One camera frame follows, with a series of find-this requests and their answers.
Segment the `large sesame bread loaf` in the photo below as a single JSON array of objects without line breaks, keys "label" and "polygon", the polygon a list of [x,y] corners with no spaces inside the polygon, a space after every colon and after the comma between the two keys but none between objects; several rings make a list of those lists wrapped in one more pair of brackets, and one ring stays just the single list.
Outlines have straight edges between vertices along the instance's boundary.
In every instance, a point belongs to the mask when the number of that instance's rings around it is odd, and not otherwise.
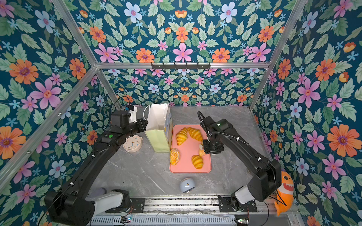
[{"label": "large sesame bread loaf", "polygon": [[200,144],[199,145],[199,156],[202,157],[202,156],[205,156],[205,155],[206,155],[206,153],[204,151],[204,146],[203,146],[203,144]]}]

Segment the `green painted paper bag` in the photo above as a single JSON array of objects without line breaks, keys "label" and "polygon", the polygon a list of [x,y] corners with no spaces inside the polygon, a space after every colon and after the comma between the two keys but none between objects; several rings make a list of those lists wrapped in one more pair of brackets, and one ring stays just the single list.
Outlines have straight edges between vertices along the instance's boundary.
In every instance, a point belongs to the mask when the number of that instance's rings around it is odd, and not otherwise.
[{"label": "green painted paper bag", "polygon": [[173,121],[169,104],[151,104],[143,110],[148,121],[145,134],[157,153],[169,153],[172,144]]}]

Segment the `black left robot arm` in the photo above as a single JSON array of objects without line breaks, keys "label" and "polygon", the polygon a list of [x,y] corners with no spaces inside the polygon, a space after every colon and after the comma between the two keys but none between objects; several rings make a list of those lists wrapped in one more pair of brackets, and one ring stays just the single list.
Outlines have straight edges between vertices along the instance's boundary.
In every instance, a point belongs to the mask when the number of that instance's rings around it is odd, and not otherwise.
[{"label": "black left robot arm", "polygon": [[108,160],[125,144],[127,138],[144,132],[148,121],[137,118],[135,111],[115,111],[110,128],[96,139],[93,152],[74,175],[56,191],[45,195],[47,213],[53,222],[69,226],[86,226],[93,216],[111,210],[128,211],[128,191],[116,189],[87,200],[88,192]]}]

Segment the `pink round alarm clock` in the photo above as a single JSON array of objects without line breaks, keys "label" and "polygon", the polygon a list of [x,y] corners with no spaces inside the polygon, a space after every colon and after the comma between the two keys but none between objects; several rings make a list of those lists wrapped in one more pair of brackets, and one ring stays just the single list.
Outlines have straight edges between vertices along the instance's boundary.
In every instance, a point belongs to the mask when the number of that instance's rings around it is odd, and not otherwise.
[{"label": "pink round alarm clock", "polygon": [[128,137],[126,142],[122,144],[123,149],[128,153],[135,153],[142,148],[143,138],[138,135]]}]

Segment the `striped yellow bread roll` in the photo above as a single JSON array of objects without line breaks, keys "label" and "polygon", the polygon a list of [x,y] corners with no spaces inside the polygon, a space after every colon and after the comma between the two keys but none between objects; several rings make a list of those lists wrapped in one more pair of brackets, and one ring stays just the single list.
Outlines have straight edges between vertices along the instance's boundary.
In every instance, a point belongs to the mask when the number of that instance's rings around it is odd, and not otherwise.
[{"label": "striped yellow bread roll", "polygon": [[203,163],[203,158],[201,156],[199,155],[192,156],[191,162],[196,169],[199,170],[203,168],[204,163]]}]

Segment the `black hook rail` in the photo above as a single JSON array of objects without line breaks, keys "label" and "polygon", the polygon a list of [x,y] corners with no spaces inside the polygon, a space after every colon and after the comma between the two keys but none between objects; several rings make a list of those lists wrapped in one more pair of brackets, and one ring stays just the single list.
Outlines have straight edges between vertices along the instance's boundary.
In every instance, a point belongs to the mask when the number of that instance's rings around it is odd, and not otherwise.
[{"label": "black hook rail", "polygon": [[152,69],[189,69],[189,70],[198,70],[198,69],[211,69],[210,63],[151,63]]}]

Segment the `metal base rail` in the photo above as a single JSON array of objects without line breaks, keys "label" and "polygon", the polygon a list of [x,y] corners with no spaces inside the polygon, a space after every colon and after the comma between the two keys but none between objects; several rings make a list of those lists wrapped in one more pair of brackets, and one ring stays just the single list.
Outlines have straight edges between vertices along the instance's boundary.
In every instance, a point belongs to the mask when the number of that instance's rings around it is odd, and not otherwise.
[{"label": "metal base rail", "polygon": [[303,226],[295,205],[277,215],[273,199],[235,210],[228,195],[133,196],[131,208],[94,216],[91,226]]}]

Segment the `orange croissant right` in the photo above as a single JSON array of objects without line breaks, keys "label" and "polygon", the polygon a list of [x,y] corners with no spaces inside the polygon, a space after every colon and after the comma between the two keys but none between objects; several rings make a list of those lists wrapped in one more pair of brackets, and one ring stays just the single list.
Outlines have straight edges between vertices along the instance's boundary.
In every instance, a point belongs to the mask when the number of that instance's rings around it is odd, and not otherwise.
[{"label": "orange croissant right", "polygon": [[192,128],[192,127],[188,127],[187,132],[188,132],[189,136],[191,138],[193,138],[194,140],[197,140],[199,142],[203,141],[203,136],[202,136],[200,130]]}]

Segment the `small sesame bread loaf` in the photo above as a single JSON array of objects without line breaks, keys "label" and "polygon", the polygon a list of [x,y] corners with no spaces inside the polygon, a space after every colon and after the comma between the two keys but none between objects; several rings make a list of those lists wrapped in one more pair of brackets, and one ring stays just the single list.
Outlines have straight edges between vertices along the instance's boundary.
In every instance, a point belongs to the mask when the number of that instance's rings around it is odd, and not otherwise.
[{"label": "small sesame bread loaf", "polygon": [[180,158],[181,158],[180,151],[176,148],[172,148],[170,150],[170,164],[176,165],[179,162]]}]

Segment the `pink plastic tray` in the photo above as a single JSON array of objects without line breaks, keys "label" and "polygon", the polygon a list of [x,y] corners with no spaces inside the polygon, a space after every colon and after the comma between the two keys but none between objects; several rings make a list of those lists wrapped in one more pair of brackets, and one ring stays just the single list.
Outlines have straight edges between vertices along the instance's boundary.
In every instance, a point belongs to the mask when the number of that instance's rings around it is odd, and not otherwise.
[{"label": "pink plastic tray", "polygon": [[175,125],[173,128],[173,139],[172,139],[172,148],[176,148],[180,153],[180,160],[176,165],[169,165],[169,169],[171,173],[174,174],[195,174],[201,173],[206,174],[211,172],[212,170],[212,163],[211,163],[211,155],[206,154],[202,156],[203,159],[203,166],[200,169],[195,168],[194,164],[192,163],[192,157],[194,155],[199,155],[200,147],[199,145],[202,144],[201,141],[197,141],[188,135],[186,141],[181,144],[180,146],[177,145],[176,141],[176,134],[180,132],[183,128],[194,128],[201,132],[203,139],[206,139],[206,133],[201,128],[200,125]]}]

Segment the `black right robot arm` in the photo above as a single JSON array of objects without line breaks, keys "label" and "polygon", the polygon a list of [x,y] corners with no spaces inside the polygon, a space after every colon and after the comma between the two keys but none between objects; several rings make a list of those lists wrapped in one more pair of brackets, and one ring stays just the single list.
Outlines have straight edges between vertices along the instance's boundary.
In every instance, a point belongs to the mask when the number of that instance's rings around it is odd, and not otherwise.
[{"label": "black right robot arm", "polygon": [[269,160],[256,151],[241,137],[234,126],[226,119],[214,121],[198,111],[201,128],[207,138],[203,140],[206,154],[219,154],[227,146],[244,163],[253,176],[246,186],[231,194],[231,205],[237,211],[244,209],[249,202],[263,202],[281,186],[282,170],[276,160]]}]

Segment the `yellow croissant left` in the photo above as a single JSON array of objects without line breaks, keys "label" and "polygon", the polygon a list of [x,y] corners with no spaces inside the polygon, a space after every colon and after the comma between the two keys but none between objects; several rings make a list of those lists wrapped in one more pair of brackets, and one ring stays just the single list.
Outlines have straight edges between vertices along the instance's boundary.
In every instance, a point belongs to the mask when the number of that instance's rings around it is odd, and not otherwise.
[{"label": "yellow croissant left", "polygon": [[188,130],[187,128],[183,128],[176,134],[177,146],[182,145],[187,139],[188,139]]}]

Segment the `orange shark plush toy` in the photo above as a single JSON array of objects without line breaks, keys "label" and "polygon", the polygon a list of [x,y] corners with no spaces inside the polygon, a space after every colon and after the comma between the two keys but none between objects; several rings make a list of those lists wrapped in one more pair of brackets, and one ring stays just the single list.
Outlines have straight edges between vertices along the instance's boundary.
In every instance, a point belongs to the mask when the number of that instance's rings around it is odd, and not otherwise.
[{"label": "orange shark plush toy", "polygon": [[277,200],[274,202],[276,215],[289,211],[294,201],[294,182],[292,177],[285,171],[281,172],[281,186],[277,189]]}]

